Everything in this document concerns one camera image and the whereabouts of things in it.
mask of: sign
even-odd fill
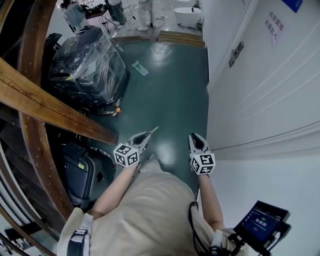
[[[282,0],[295,13],[298,12],[303,0]]]
[[[284,31],[285,31],[285,25],[282,23],[282,21],[271,11],[266,18],[264,25],[267,29],[267,32],[271,38],[272,46],[275,49],[277,47],[277,44],[282,37]]]

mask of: mop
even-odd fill
[[[146,75],[149,74],[149,71],[146,70],[138,60],[133,60],[126,52],[124,49],[121,48],[121,46],[119,44],[117,44],[113,39],[111,39],[111,37],[107,34],[105,34],[106,38],[108,38],[121,52],[124,53],[125,56],[127,56],[127,58],[132,61],[131,66],[134,67],[135,70],[137,70],[141,75],[143,75],[144,77]]]

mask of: screen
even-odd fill
[[[273,216],[255,206],[244,218],[242,226],[257,239],[264,241],[274,231],[279,221],[281,221],[280,216]]]

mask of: person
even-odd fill
[[[138,0],[138,16],[141,23],[141,26],[137,28],[138,31],[147,31],[147,13],[150,16],[150,26],[155,24],[155,15],[154,15],[154,0]]]
[[[119,25],[119,22],[118,22],[118,20],[117,20],[117,17],[116,17],[115,14],[114,14],[114,11],[113,11],[113,9],[112,9],[111,4],[109,3],[108,0],[104,0],[104,2],[105,2],[105,5],[106,5],[106,9],[109,11],[109,14],[110,14],[110,16],[111,16],[111,19],[114,21],[114,24],[115,24],[116,26]]]
[[[194,245],[188,218],[195,201],[192,190],[176,176],[162,171],[155,155],[141,166],[131,184],[137,165],[125,167],[89,212],[93,216],[90,256],[194,256],[197,251],[203,252],[198,242]],[[232,251],[235,245],[227,238],[231,232],[225,229],[211,180],[208,175],[198,175],[198,181],[203,216],[196,207],[190,208],[194,230],[206,248],[215,231],[223,231],[222,246]],[[65,255],[64,248],[83,219],[82,210],[75,208],[62,230],[58,256]],[[248,253],[245,246],[238,255]]]
[[[124,14],[124,8],[122,6],[121,0],[108,0],[108,2],[112,8],[112,15],[116,18],[116,21],[119,23],[116,28],[123,28],[125,25],[127,25],[127,19]]]
[[[70,24],[73,30],[78,31],[84,26],[89,26],[85,12],[76,2],[72,2],[71,0],[63,0],[60,8],[63,11],[63,16],[66,22]]]

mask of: person standing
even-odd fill
[[[150,26],[155,24],[155,15],[154,15],[154,0],[138,0],[139,8],[138,15],[141,26],[137,28],[138,31],[147,31],[147,13],[150,16]]]
[[[124,14],[124,8],[122,7],[121,0],[108,0],[111,5],[113,15],[116,17],[116,20],[119,22],[117,29],[123,28],[127,25],[127,19]]]
[[[68,22],[75,31],[82,29],[84,26],[89,26],[85,12],[76,2],[63,0],[60,8],[63,11],[66,22]]]
[[[110,16],[111,16],[111,19],[112,19],[114,22],[116,22],[115,25],[118,25],[119,23],[118,23],[117,17],[116,17],[115,14],[114,14],[114,10],[112,9],[111,4],[109,3],[108,0],[104,0],[104,2],[105,2],[105,5],[106,5],[106,9],[109,11],[109,14],[110,14]]]

